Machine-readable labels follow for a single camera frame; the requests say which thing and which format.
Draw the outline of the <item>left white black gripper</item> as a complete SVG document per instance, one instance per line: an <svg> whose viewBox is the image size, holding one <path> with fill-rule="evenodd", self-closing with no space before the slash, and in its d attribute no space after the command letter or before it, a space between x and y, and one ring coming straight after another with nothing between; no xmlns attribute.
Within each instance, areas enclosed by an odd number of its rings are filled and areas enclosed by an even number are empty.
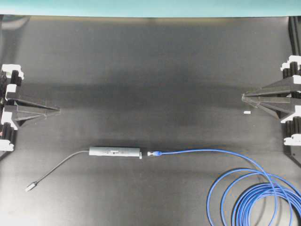
<svg viewBox="0 0 301 226"><path fill-rule="evenodd" d="M0 149L15 149L18 128L28 122L59 115L60 108L43 98L17 92L24 79L20 65L3 64L0 69Z"/></svg>

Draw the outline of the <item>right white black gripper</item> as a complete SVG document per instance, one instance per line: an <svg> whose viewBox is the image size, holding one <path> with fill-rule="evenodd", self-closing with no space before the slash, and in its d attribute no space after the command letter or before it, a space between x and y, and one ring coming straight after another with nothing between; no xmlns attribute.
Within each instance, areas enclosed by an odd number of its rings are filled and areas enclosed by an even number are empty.
<svg viewBox="0 0 301 226"><path fill-rule="evenodd" d="M290 56L281 66L283 78L267 86L248 91L242 101L261 109L286 125L284 145L301 145L301 57ZM285 97L262 97L286 94Z"/></svg>

